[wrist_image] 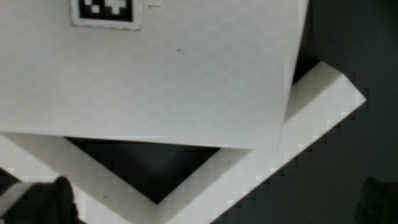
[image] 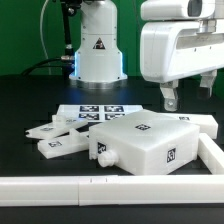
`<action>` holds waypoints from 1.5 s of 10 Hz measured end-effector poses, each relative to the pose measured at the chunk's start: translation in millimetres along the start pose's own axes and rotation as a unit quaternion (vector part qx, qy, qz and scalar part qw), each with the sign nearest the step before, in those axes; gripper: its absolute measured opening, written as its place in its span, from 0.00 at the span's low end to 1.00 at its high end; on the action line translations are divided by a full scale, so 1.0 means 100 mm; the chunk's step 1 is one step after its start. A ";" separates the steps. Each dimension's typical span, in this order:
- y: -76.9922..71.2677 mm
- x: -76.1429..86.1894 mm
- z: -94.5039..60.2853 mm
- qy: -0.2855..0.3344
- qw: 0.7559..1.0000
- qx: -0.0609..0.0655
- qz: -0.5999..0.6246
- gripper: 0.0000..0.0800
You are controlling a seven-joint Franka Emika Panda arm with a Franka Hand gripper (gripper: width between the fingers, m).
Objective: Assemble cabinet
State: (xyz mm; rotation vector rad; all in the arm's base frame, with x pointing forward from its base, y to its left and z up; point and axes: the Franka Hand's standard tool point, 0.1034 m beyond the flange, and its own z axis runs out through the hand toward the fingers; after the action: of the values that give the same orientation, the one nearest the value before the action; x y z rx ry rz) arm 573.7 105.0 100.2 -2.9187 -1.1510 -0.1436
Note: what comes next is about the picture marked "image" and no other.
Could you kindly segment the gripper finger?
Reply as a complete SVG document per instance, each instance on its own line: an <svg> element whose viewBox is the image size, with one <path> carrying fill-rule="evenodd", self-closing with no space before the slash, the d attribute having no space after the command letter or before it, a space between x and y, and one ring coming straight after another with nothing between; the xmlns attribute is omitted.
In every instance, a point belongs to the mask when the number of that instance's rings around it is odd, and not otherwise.
<svg viewBox="0 0 224 224"><path fill-rule="evenodd" d="M178 109L178 85L178 80L162 83L160 85L160 90L164 97L164 109L166 111L174 112Z"/></svg>
<svg viewBox="0 0 224 224"><path fill-rule="evenodd" d="M212 89L216 77L216 70L208 71L201 74L200 85L198 88L198 97L200 99L209 99L212 96Z"/></svg>

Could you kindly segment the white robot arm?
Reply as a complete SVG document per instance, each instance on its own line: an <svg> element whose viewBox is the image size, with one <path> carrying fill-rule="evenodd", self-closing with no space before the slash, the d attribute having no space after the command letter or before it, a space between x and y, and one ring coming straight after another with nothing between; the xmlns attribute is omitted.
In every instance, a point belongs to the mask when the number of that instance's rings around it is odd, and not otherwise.
<svg viewBox="0 0 224 224"><path fill-rule="evenodd" d="M81 11L81 46L70 78L87 88L125 80L116 7L111 0L84 0ZM160 85L164 108L178 108L178 81L190 76L201 76L200 96L210 97L224 68L224 0L145 0L140 15L140 72Z"/></svg>

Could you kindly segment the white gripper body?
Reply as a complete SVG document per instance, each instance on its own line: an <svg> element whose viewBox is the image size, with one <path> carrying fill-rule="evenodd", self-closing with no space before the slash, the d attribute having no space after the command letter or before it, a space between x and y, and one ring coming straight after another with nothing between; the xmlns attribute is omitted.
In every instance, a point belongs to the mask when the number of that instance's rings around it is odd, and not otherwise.
<svg viewBox="0 0 224 224"><path fill-rule="evenodd" d="M166 83L224 67L224 20L214 32L199 32L199 21L148 22L140 38L140 71L145 80Z"/></svg>

